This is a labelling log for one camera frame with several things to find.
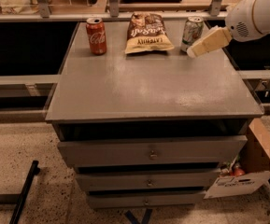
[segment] cardboard box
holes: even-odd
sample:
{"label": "cardboard box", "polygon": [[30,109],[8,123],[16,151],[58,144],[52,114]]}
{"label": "cardboard box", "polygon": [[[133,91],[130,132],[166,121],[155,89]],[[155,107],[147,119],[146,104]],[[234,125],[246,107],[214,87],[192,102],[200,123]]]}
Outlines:
{"label": "cardboard box", "polygon": [[270,133],[261,119],[254,119],[248,127],[248,142],[240,152],[245,175],[218,177],[205,198],[219,198],[251,194],[270,178]]}

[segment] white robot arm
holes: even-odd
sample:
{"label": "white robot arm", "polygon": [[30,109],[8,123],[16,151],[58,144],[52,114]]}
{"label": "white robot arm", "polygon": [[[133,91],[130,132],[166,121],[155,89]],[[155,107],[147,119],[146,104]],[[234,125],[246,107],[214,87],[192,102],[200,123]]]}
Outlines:
{"label": "white robot arm", "polygon": [[195,41],[188,55],[197,57],[226,47],[231,39],[244,42],[270,34],[270,0],[242,0],[229,11],[225,24],[226,27],[214,27]]}

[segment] cabinet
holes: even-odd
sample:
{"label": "cabinet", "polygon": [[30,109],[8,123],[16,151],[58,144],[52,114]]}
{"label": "cabinet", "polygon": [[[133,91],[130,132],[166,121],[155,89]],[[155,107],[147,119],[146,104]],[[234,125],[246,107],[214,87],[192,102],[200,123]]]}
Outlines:
{"label": "cabinet", "polygon": [[127,21],[105,22],[108,51],[90,53],[80,23],[46,121],[91,208],[197,203],[263,114],[222,50],[125,55]]}

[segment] concrete floor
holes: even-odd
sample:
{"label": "concrete floor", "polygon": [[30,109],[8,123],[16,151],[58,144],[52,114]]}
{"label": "concrete floor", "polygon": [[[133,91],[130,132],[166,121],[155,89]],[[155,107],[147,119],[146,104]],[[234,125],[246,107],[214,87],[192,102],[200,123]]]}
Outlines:
{"label": "concrete floor", "polygon": [[[270,116],[263,117],[270,131]],[[34,179],[19,223],[131,223],[131,211],[140,221],[145,208],[88,207],[85,195],[57,150],[58,138],[37,111],[0,112],[0,193],[19,193],[33,160],[41,169]],[[14,205],[0,205],[0,224],[11,219]],[[153,207],[149,223],[270,223],[268,183],[250,195],[203,200],[196,205]]]}

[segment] drawer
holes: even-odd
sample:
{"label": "drawer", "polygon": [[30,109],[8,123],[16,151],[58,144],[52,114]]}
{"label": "drawer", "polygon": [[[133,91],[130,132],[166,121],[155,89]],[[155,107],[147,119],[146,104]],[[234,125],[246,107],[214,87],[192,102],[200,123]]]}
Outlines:
{"label": "drawer", "polygon": [[87,196],[90,208],[149,207],[173,204],[194,204],[201,202],[205,191],[180,191],[175,193],[140,193],[134,195]]}
{"label": "drawer", "polygon": [[60,142],[68,167],[232,161],[244,135]]}
{"label": "drawer", "polygon": [[90,192],[115,189],[163,189],[210,187],[220,169],[144,171],[77,175],[81,190]]}

